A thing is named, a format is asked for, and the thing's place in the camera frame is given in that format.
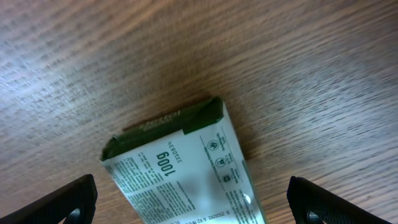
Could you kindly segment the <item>green white soap bar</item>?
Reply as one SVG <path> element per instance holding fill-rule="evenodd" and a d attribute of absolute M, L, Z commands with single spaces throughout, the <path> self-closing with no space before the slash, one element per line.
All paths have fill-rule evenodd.
<path fill-rule="evenodd" d="M 266 222 L 221 98 L 112 137 L 101 162 L 144 223 Z"/>

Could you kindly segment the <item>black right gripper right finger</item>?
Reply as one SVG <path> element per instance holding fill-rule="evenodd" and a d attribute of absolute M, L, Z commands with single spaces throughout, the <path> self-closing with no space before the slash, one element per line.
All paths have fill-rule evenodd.
<path fill-rule="evenodd" d="M 386 223 L 303 177 L 290 178 L 287 200 L 296 223 Z"/>

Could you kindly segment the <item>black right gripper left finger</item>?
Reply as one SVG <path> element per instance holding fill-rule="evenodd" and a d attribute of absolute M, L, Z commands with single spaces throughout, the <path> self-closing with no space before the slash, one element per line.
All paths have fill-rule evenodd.
<path fill-rule="evenodd" d="M 86 174 L 29 205 L 1 218 L 2 224 L 91 224 L 98 192 L 94 177 Z"/>

